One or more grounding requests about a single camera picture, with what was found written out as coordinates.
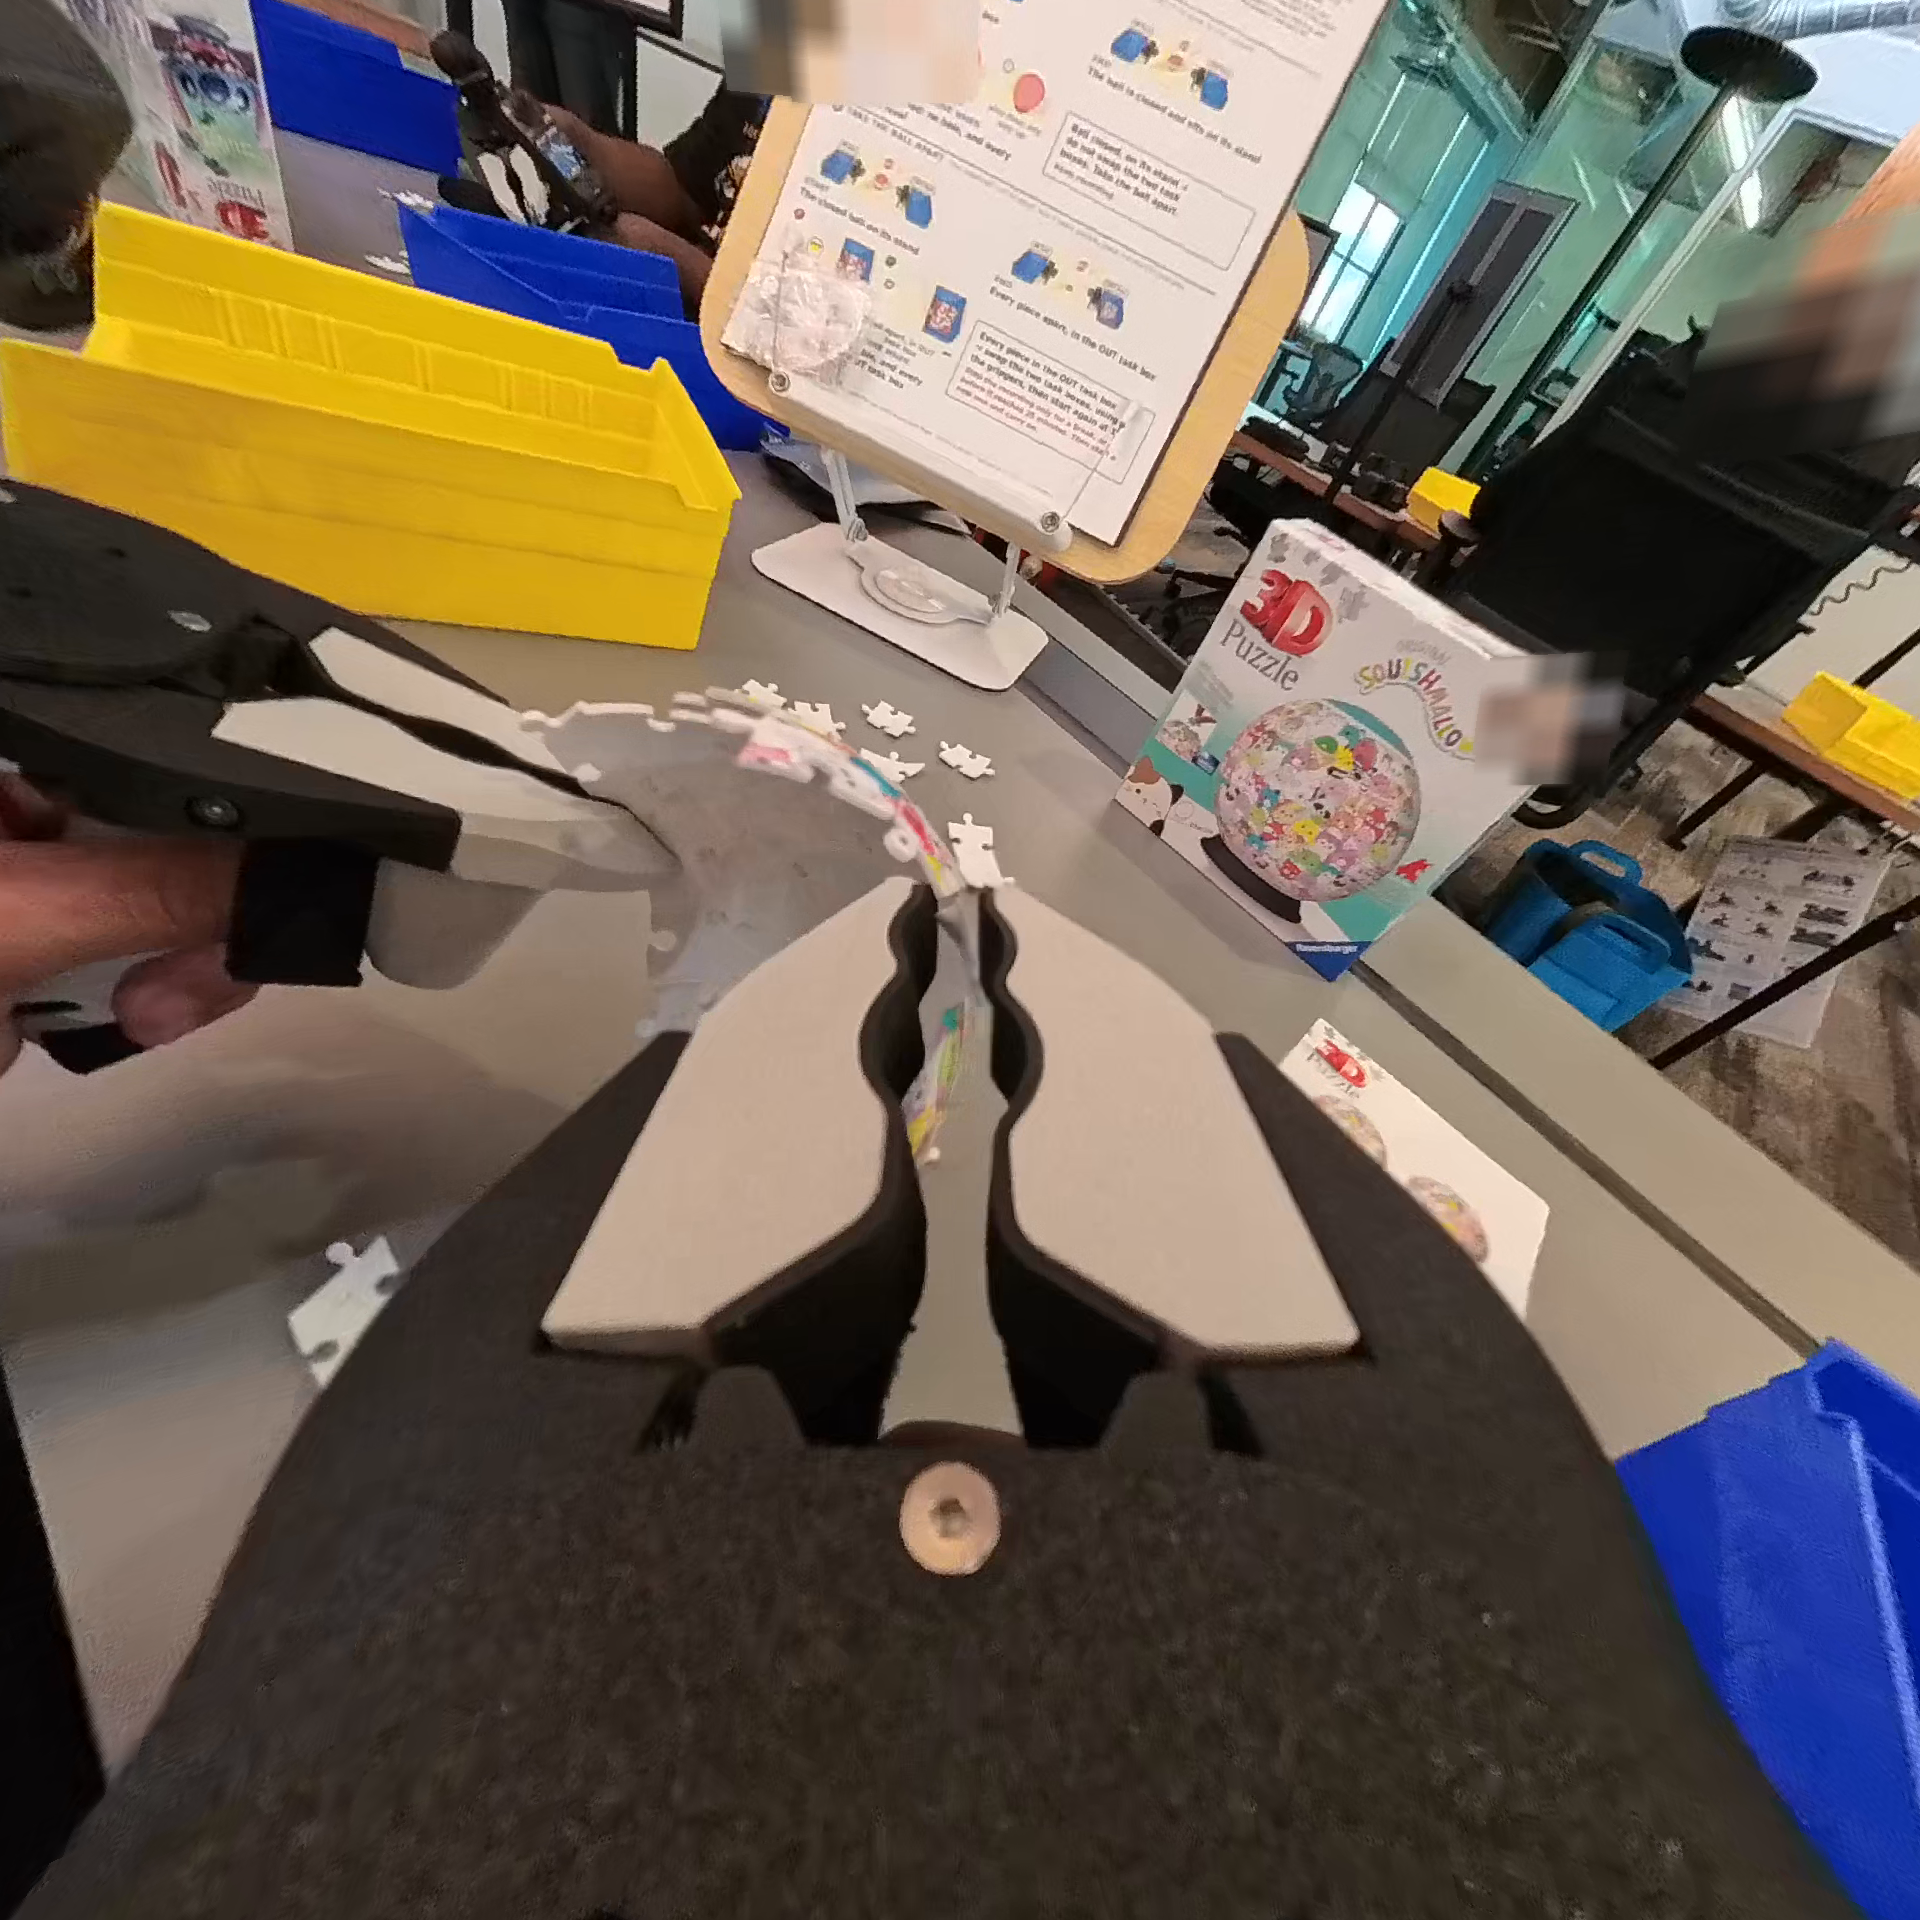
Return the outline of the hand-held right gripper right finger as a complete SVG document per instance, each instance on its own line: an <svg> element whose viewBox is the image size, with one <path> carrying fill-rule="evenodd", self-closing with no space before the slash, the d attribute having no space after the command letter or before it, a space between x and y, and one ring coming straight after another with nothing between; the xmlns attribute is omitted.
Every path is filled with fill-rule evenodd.
<svg viewBox="0 0 1920 1920"><path fill-rule="evenodd" d="M1180 1360L1361 1343L1221 1035L1026 892L975 903L1013 1245Z"/></svg>

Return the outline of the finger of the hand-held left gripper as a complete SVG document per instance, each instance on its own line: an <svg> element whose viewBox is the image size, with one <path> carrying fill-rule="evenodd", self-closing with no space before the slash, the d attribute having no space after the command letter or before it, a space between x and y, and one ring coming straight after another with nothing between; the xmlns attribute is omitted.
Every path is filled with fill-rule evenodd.
<svg viewBox="0 0 1920 1920"><path fill-rule="evenodd" d="M317 767L417 799L589 797L499 698L342 629L303 648L329 712L303 726Z"/></svg>
<svg viewBox="0 0 1920 1920"><path fill-rule="evenodd" d="M681 875L667 845L627 808L518 763L425 742L399 719L339 700L230 704L212 735L457 818L438 867L385 854L378 869L369 959L404 988L460 988L541 895L649 892Z"/></svg>

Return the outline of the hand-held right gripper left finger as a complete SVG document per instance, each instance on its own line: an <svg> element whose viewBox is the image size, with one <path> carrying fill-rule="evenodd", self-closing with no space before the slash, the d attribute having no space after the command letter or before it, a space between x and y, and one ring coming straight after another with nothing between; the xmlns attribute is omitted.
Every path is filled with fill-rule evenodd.
<svg viewBox="0 0 1920 1920"><path fill-rule="evenodd" d="M883 880L700 1019L545 1309L554 1347L711 1357L869 1213L921 1070L923 908Z"/></svg>

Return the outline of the partly built colourful puzzle ball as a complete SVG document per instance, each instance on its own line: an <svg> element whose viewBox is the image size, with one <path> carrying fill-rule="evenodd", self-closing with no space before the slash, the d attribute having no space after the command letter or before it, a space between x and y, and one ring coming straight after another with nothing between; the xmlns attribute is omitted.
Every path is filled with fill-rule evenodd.
<svg viewBox="0 0 1920 1920"><path fill-rule="evenodd" d="M1013 884L993 827L937 822L905 791L917 763L855 752L813 708L772 707L757 685L649 704L574 704L518 717L587 797L625 808L675 858L646 886L651 1022L693 1028L746 974L890 878L923 882L940 933L966 968L963 999L935 1024L931 1064L902 1099L921 1166L942 1132L986 1015L975 901Z"/></svg>

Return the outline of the group of white puzzle pieces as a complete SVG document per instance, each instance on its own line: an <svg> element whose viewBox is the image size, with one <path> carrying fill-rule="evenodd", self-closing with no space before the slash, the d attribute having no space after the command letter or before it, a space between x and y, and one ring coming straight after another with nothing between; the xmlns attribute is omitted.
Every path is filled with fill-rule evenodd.
<svg viewBox="0 0 1920 1920"><path fill-rule="evenodd" d="M859 707L859 717L847 723L827 704L788 702L772 683L753 679L746 687L750 685L757 685L772 707L813 708L822 712L826 725L855 752L893 754L901 762L917 763L918 771L905 775L902 782L921 808L917 782L927 759L942 762L963 778L978 778L993 767L972 748L935 742L931 733L921 731L915 716L898 704L885 700L866 702ZM923 999L940 981L945 950L956 950L940 933L935 906L935 895L931 893L931 908L921 910L918 982L923 997L918 1003L918 1067L931 1064L932 1054L926 1035ZM508 1027L517 1042L530 1046L534 1040L556 1040L564 1027L581 1022L581 1015L561 1010L577 990L585 990L587 1010L597 1015L611 1015L620 995L628 1013L637 1016L635 1046L641 1062L665 1067L667 1076L698 1024L693 1028L660 1028L654 1035L643 1032L651 1022L654 982L649 892L556 892L541 895L522 924L525 922L534 927L533 958L511 959L514 986L523 988L525 997L505 1008ZM614 1151L612 1179L628 1151L631 1146ZM603 1200L593 1204L578 1245ZM921 1174L905 1135L902 1117L902 1132L891 1140L886 1151L881 1200L852 1230L839 1235L818 1255L805 1258L796 1269L785 1272L770 1286L767 1298L733 1312L721 1331L716 1355L649 1360L693 1360L708 1367L747 1362L799 1379L820 1373L829 1384L839 1384L845 1375L858 1375L869 1367L863 1360L839 1357L834 1350L842 1338L852 1334L858 1316L869 1316L876 1323L873 1339L881 1347L877 1367L883 1373L890 1373L901 1339L917 1316L923 1286L926 1237ZM561 1280L577 1250L563 1258Z"/></svg>

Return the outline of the printed puzzle box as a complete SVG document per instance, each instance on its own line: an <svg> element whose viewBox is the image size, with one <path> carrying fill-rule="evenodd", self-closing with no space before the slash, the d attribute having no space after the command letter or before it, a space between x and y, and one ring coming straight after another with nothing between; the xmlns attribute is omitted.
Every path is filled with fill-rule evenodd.
<svg viewBox="0 0 1920 1920"><path fill-rule="evenodd" d="M1310 519L1275 519L1118 807L1311 974L1354 972L1527 796L1482 746L1542 661Z"/></svg>
<svg viewBox="0 0 1920 1920"><path fill-rule="evenodd" d="M135 142L182 224L295 252L249 2L130 2L121 45Z"/></svg>

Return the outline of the person's left hand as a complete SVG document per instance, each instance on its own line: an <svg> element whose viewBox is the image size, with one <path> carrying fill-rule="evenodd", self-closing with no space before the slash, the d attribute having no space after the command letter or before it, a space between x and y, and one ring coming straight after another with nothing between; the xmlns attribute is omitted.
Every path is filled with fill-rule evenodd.
<svg viewBox="0 0 1920 1920"><path fill-rule="evenodd" d="M79 836L11 766L3 778L3 1070L26 1045L17 1010L50 981L105 966L111 1024L137 1050L174 1045L249 1006L227 966L237 853L198 838Z"/></svg>

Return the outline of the printed sticker sheet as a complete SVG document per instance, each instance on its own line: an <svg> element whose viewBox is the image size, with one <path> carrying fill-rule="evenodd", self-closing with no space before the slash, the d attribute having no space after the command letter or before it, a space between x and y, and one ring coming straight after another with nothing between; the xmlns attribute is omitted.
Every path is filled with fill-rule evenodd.
<svg viewBox="0 0 1920 1920"><path fill-rule="evenodd" d="M1446 1230L1515 1316L1524 1316L1545 1244L1547 1203L1327 1019L1303 1032L1283 1071Z"/></svg>

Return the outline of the yellow plastic bin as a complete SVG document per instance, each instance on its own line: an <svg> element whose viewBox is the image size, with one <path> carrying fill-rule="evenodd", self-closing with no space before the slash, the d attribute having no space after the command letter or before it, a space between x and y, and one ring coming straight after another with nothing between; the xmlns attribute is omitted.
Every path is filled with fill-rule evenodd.
<svg viewBox="0 0 1920 1920"><path fill-rule="evenodd" d="M1787 702L1782 725L1843 772L1918 799L1918 717L1876 691L1822 670Z"/></svg>
<svg viewBox="0 0 1920 1920"><path fill-rule="evenodd" d="M349 612L690 652L738 484L667 363L105 206L79 348L4 341L17 479Z"/></svg>

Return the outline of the blue bag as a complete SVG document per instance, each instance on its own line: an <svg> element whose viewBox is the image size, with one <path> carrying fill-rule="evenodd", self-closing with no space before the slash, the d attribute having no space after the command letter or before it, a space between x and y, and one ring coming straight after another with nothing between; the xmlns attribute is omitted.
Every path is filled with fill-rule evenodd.
<svg viewBox="0 0 1920 1920"><path fill-rule="evenodd" d="M1694 981L1674 908L1607 843L1533 842L1476 918L1479 933L1607 1032Z"/></svg>

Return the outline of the white flat pad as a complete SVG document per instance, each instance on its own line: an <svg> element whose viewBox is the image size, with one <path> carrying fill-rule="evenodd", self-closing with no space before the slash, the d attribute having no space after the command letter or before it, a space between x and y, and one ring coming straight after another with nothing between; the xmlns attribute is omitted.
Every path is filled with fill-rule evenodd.
<svg viewBox="0 0 1920 1920"><path fill-rule="evenodd" d="M966 536L946 539L953 552L949 556L945 550L931 559L897 542L881 542L986 596L995 596L1002 584L1002 558L995 559L986 546ZM1013 610L997 618L990 629L966 624L923 627L876 603L859 584L858 568L847 558L837 524L815 524L803 532L762 543L753 550L753 563L757 573L767 583L794 591L811 606L845 620L850 627L890 643L901 654L932 666L972 687L1013 687L1049 643L1042 627L1030 614L1017 610L1021 576L1014 581Z"/></svg>

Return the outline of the printed paper sheet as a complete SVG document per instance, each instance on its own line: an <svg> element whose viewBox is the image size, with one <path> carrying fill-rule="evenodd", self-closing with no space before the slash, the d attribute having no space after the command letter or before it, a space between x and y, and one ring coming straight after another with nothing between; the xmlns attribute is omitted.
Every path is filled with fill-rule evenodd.
<svg viewBox="0 0 1920 1920"><path fill-rule="evenodd" d="M1878 843L1725 838L1687 917L1692 976L1661 1013L1705 1024L1747 1008L1859 933L1887 870Z"/></svg>

